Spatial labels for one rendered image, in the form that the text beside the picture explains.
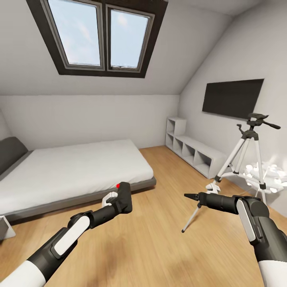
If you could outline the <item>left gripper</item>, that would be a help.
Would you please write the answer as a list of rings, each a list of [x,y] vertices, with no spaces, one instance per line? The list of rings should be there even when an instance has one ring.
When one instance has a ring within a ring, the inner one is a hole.
[[[115,202],[112,205],[106,206],[104,208],[99,209],[103,214],[103,223],[106,223],[112,220],[115,216],[122,213],[122,209],[128,206],[128,204],[120,204],[119,202]]]

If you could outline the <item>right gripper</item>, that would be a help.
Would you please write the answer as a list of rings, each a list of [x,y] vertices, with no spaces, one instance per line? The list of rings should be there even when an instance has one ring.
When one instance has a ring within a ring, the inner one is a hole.
[[[224,195],[206,194],[204,192],[200,192],[198,194],[185,193],[184,196],[195,201],[200,201],[200,205],[224,212],[222,207],[222,200]]]

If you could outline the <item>camera tripod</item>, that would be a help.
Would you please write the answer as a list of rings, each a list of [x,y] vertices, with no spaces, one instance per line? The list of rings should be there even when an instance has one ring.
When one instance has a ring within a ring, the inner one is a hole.
[[[215,176],[215,178],[214,178],[215,181],[213,182],[213,184],[218,185],[221,182],[223,177],[228,177],[228,176],[235,176],[235,177],[237,177],[237,176],[240,176],[242,178],[245,178],[245,179],[248,179],[248,180],[253,181],[255,183],[258,183],[260,189],[262,190],[261,194],[262,194],[262,197],[263,197],[263,203],[265,205],[267,205],[266,204],[266,199],[265,199],[265,191],[264,191],[266,189],[266,184],[265,184],[265,182],[263,180],[263,171],[262,171],[261,157],[260,157],[260,150],[259,150],[259,142],[258,142],[259,138],[258,138],[258,134],[255,133],[255,131],[253,129],[254,129],[254,126],[260,126],[262,123],[264,123],[266,125],[269,125],[270,127],[278,129],[278,130],[281,129],[280,126],[277,126],[277,125],[265,122],[263,120],[263,119],[267,118],[268,116],[269,115],[265,116],[263,114],[249,113],[248,117],[256,118],[256,121],[248,120],[246,124],[250,125],[250,129],[245,131],[245,132],[243,130],[241,130],[241,124],[237,124],[237,126],[239,126],[239,130],[241,131],[243,136],[241,137],[240,141],[238,142],[238,144],[234,148],[233,152],[231,153],[231,155],[229,156],[229,158],[227,159],[227,161],[223,165],[223,167],[220,170],[220,172],[218,173],[218,175]],[[258,181],[256,179],[253,179],[251,177],[248,177],[246,175],[242,175],[242,174],[239,173],[239,169],[240,169],[241,163],[243,161],[243,158],[244,158],[244,155],[246,153],[248,144],[249,144],[249,142],[250,142],[252,137],[254,137],[255,146],[256,146],[256,154],[257,154],[257,161],[258,161],[257,164],[258,164],[258,169],[259,169],[260,181]],[[242,148],[242,151],[240,153],[240,156],[239,156],[236,168],[235,168],[232,165],[232,162],[233,162],[234,158],[236,157],[236,155],[238,154],[238,152],[239,152],[239,150],[241,149],[242,146],[243,146],[243,148]],[[231,168],[232,172],[226,173],[226,171],[227,171],[227,169],[229,167]],[[188,225],[190,224],[190,222],[193,219],[193,217],[195,216],[195,214],[202,207],[202,205],[200,205],[199,203],[198,203],[197,206],[198,206],[198,208],[195,210],[195,212],[193,213],[192,217],[190,218],[190,220],[186,224],[185,228],[182,230],[183,233],[185,232],[185,229],[188,227]]]

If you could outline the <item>digital camera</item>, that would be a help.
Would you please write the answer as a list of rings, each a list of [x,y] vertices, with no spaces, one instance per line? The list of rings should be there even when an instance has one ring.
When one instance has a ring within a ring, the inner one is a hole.
[[[116,185],[118,188],[118,196],[113,201],[111,201],[111,204],[114,204],[115,202],[119,202],[120,204],[128,204],[125,208],[123,208],[121,211],[121,214],[128,214],[132,212],[133,206],[132,206],[132,197],[131,197],[131,188],[129,182],[120,182]]]

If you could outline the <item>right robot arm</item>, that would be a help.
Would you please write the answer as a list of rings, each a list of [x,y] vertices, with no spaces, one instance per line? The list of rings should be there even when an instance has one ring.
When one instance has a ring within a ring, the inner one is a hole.
[[[269,218],[269,209],[260,198],[218,195],[219,186],[210,183],[207,193],[185,193],[200,205],[240,216],[261,271],[264,287],[287,287],[287,235]]]

